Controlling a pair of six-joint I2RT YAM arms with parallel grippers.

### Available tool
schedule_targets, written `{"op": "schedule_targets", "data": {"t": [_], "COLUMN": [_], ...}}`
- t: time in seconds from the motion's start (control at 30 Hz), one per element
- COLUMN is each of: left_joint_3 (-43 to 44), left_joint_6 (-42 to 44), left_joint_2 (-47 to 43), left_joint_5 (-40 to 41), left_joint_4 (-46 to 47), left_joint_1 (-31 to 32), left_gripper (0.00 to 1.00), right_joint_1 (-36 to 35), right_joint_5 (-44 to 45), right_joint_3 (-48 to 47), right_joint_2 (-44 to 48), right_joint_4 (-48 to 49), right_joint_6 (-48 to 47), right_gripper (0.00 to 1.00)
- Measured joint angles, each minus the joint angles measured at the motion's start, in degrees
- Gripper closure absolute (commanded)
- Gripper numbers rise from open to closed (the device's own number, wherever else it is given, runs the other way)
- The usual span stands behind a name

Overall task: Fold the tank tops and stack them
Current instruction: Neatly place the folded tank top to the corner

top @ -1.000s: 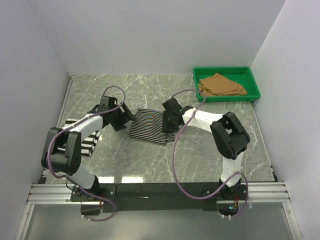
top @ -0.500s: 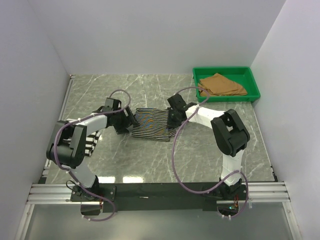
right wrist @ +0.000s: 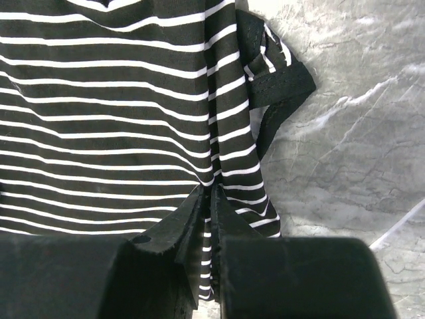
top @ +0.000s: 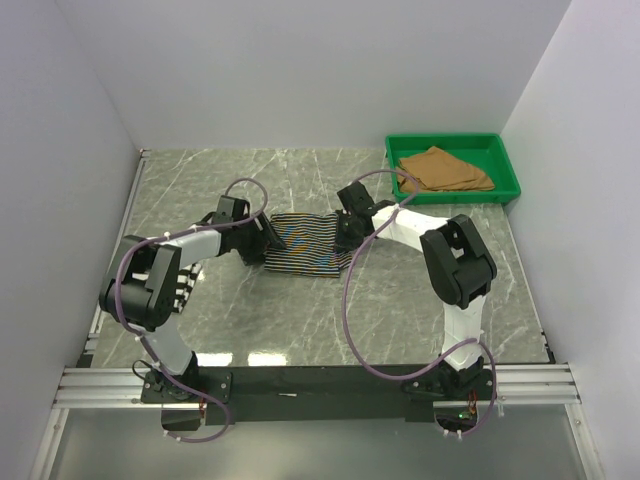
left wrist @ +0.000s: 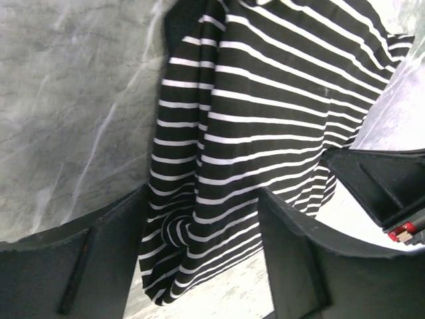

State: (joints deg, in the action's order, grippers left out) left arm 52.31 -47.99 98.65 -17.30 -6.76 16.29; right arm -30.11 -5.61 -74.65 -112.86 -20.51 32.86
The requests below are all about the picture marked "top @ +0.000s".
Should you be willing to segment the thin striped tank top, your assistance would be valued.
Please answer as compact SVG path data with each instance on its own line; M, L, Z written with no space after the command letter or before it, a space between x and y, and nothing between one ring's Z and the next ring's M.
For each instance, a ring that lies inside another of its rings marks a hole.
M307 277L339 278L351 264L349 251L338 252L335 241L338 215L278 213L271 217L275 233L284 241L284 249L270 248L265 253L267 271Z

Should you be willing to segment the wide black white striped tank top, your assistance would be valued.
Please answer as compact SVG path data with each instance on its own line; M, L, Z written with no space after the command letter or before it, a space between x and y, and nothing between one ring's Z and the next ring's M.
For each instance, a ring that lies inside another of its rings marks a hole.
M202 265L200 263L194 263L179 271L173 303L174 313L181 313L184 310L198 281L201 270Z

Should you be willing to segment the tan tank top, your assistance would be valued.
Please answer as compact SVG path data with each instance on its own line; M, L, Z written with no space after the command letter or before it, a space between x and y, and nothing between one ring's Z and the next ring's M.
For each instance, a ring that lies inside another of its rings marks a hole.
M495 184L482 169L438 148L401 158L397 171L414 178L421 193L492 191Z

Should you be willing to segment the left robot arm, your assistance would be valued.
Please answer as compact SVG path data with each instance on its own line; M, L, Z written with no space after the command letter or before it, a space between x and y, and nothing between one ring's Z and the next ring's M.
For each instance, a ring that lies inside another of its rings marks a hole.
M173 316L189 298L201 262L231 251L247 265L263 262L269 251L286 249L262 212L247 200L223 195L217 209L184 231L158 241L124 237L105 275L100 309L135 336L151 358L144 377L152 391L186 402L205 387L197 355L185 344Z

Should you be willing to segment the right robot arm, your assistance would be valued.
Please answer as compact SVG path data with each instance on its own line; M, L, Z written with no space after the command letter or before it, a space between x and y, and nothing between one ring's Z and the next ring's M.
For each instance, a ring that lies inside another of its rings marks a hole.
M470 397L491 378L484 369L482 313L496 264L466 215L433 217L385 200L375 202L356 181L338 192L336 245L357 253L366 240L394 241L422 253L430 284L443 302L444 340L433 367L407 375L403 388L433 400Z

